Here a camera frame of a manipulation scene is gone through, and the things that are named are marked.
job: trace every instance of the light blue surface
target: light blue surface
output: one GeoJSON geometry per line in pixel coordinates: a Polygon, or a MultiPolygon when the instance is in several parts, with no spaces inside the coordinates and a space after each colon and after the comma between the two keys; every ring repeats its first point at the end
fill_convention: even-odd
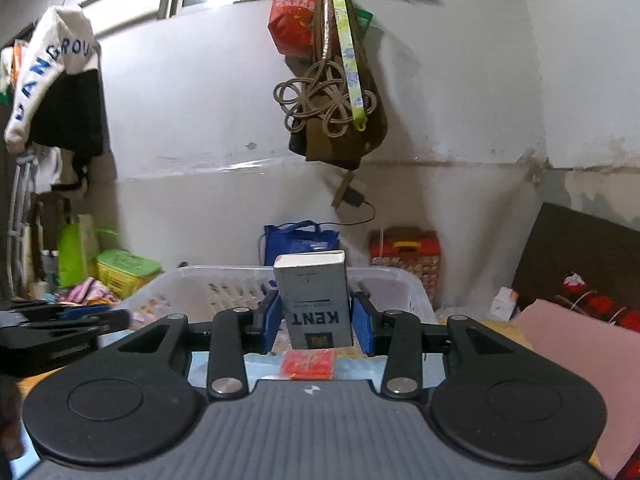
{"type": "MultiPolygon", "coordinates": [[[[130,331],[117,332],[102,336],[103,345],[108,345],[128,335],[130,331]]],[[[444,380],[444,367],[441,354],[425,354],[426,360],[422,363],[422,381],[425,388],[438,386],[444,380]]],[[[194,352],[193,361],[189,370],[188,380],[196,387],[204,388],[207,379],[207,361],[209,352],[194,352]]],[[[282,364],[282,354],[258,355],[247,354],[244,356],[249,389],[253,390],[258,379],[277,379],[282,364]]],[[[364,359],[336,359],[334,364],[334,379],[336,380],[362,380],[370,379],[377,391],[380,391],[380,382],[385,370],[386,356],[369,357],[364,359]]],[[[31,440],[22,427],[22,440],[25,454],[12,462],[15,478],[20,478],[40,459],[38,458],[31,440]]]]}

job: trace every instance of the blue bag handle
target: blue bag handle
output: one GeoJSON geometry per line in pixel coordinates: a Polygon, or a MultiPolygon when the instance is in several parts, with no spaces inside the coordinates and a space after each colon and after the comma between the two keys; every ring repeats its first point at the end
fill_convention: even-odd
{"type": "Polygon", "coordinates": [[[316,233],[319,233],[321,230],[320,224],[316,224],[313,220],[303,220],[302,222],[298,222],[297,224],[290,225],[289,227],[285,227],[284,229],[279,229],[279,232],[282,234],[292,233],[296,229],[301,227],[311,227],[315,226],[316,233]]]}

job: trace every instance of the pink sheet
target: pink sheet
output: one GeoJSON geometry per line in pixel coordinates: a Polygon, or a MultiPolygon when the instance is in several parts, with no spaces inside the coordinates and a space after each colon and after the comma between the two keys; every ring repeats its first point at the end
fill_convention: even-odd
{"type": "Polygon", "coordinates": [[[534,350],[587,379],[607,405],[607,425],[596,447],[610,478],[640,444],[640,333],[537,300],[514,323],[534,350]]]}

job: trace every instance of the yellow box with green lid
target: yellow box with green lid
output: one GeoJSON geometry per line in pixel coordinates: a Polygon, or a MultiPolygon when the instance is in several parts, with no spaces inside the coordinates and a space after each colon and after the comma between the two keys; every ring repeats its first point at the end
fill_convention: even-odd
{"type": "Polygon", "coordinates": [[[110,249],[98,255],[98,279],[123,299],[161,272],[162,267],[158,262],[129,251],[110,249]]]}

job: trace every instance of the rope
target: rope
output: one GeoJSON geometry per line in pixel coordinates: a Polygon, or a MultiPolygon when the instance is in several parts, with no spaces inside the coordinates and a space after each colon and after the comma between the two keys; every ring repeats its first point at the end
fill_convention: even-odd
{"type": "MultiPolygon", "coordinates": [[[[344,68],[335,61],[320,60],[313,63],[302,77],[294,77],[277,84],[273,89],[273,98],[286,113],[284,123],[292,134],[300,133],[305,129],[309,119],[317,118],[322,119],[322,130],[327,136],[341,137],[353,121],[344,68]],[[287,89],[293,90],[296,97],[285,99],[287,89]],[[329,101],[313,106],[311,100],[322,94],[327,96],[329,101]]],[[[378,106],[378,99],[373,92],[364,91],[364,104],[365,113],[371,115],[378,106]]]]}

